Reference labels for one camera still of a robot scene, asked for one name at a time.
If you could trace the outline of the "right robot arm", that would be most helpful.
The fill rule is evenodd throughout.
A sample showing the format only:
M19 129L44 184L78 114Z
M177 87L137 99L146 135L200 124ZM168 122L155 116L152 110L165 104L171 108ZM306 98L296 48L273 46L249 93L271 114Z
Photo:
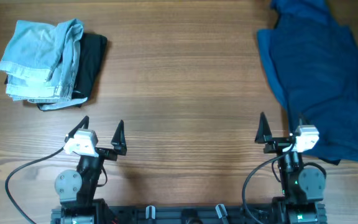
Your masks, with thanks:
M255 137L265 154L275 154L282 196L272 199L264 223L322 223L326 221L323 200L326 171L320 165L303 162L302 154L319 141L319 131L311 124L300 124L288 137L275 138L264 113L260 114Z

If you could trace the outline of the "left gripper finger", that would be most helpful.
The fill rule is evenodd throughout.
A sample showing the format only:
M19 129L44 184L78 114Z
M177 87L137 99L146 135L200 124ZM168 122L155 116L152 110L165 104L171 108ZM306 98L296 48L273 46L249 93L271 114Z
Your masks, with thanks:
M65 142L68 142L70 138L74 138L75 133L79 129L88 129L89 126L89 116L85 116L68 134L65 136Z
M124 121L120 120L114 136L111 140L111 145L115 149L126 149L126 139L124 134Z

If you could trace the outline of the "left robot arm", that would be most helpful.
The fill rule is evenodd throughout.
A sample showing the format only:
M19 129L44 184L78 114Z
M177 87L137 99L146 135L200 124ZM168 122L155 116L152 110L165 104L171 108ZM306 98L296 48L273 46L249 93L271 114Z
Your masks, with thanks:
M61 208L52 210L51 223L99 224L118 223L117 216L103 199L95 199L101 174L106 175L105 161L116 161L125 156L127 144L124 122L121 120L111 139L112 148L98 147L98 137L88 128L89 117L85 116L65 137L63 150L66 154L80 157L75 170L63 171L55 179L55 191Z

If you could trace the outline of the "dark navy blue shorts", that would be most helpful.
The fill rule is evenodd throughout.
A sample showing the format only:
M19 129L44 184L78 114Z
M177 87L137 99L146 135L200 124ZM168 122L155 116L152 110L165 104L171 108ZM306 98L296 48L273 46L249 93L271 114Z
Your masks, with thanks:
M288 119L315 125L307 153L358 162L358 47L347 27L290 14L280 16L270 56L288 101Z

